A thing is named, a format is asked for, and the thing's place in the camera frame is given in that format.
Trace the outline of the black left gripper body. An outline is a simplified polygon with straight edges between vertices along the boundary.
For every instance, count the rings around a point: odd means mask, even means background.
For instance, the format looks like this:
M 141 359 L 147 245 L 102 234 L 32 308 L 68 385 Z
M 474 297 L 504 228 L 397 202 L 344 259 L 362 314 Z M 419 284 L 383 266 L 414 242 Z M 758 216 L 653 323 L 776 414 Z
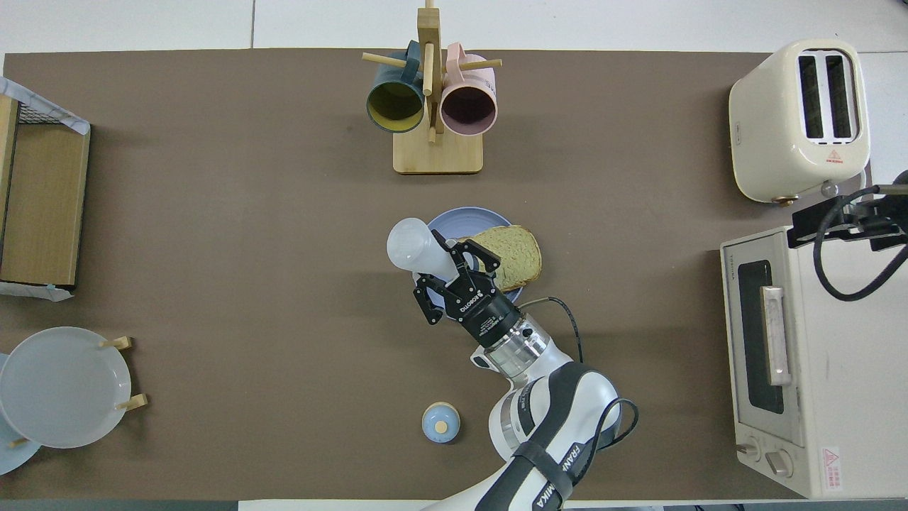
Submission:
M 521 319 L 521 312 L 497 289 L 474 288 L 468 297 L 454 304 L 454 320 L 461 323 L 481 346 L 489 348 L 508 336 Z

